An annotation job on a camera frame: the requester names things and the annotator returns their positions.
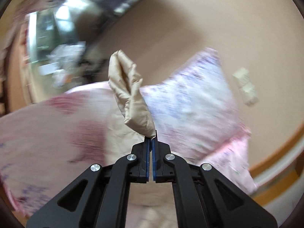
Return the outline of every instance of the folded beige cloth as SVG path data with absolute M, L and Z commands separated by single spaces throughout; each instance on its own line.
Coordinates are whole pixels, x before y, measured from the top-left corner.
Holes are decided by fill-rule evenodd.
M 141 135 L 155 137 L 153 118 L 139 91 L 143 79 L 136 64 L 123 51 L 116 51 L 110 57 L 108 76 L 124 123 Z

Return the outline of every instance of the silver bolt head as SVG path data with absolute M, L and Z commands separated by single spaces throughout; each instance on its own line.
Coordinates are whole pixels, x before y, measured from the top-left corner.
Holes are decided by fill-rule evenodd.
M 203 170 L 211 170 L 212 166 L 211 166 L 211 164 L 205 163 L 202 165 L 202 168 L 203 168 Z
M 175 159 L 174 154 L 167 154 L 165 157 L 166 157 L 167 160 L 174 160 Z
M 133 161 L 133 160 L 136 160 L 136 155 L 135 154 L 129 154 L 128 156 L 127 156 L 127 160 L 130 160 L 130 161 Z
M 100 165 L 99 164 L 93 164 L 91 165 L 91 171 L 99 171 Z

